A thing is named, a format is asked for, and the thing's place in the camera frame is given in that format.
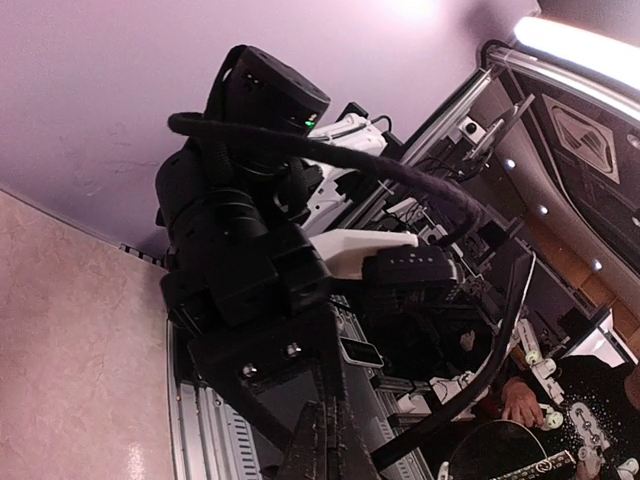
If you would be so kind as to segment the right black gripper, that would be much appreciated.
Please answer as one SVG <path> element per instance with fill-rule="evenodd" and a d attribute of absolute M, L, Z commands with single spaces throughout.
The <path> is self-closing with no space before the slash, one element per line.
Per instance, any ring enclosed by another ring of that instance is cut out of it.
<path fill-rule="evenodd" d="M 207 252 L 160 281 L 167 309 L 193 338 L 200 377 L 259 430 L 283 424 L 259 393 L 310 372 L 318 399 L 305 403 L 279 479 L 378 479 L 346 386 L 331 275 L 303 230 L 282 226 Z"/>

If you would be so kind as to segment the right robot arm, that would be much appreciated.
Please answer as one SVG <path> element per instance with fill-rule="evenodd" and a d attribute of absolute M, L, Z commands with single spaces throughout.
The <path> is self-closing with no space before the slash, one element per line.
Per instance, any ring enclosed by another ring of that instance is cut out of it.
<path fill-rule="evenodd" d="M 300 227 L 305 197 L 276 202 L 328 97 L 254 46 L 227 54 L 205 110 L 178 113 L 184 146 L 156 176 L 167 230 L 160 288 L 190 333 L 199 377 L 283 455 L 280 479 L 374 479 L 347 398 L 330 274 Z"/>

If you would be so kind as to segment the operator hand in background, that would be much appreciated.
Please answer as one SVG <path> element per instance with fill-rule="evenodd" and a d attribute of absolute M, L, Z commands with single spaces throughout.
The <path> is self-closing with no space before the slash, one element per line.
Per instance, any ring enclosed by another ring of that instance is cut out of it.
<path fill-rule="evenodd" d="M 502 418 L 527 428 L 542 427 L 544 416 L 533 390 L 519 377 L 509 380 L 501 393 Z"/>

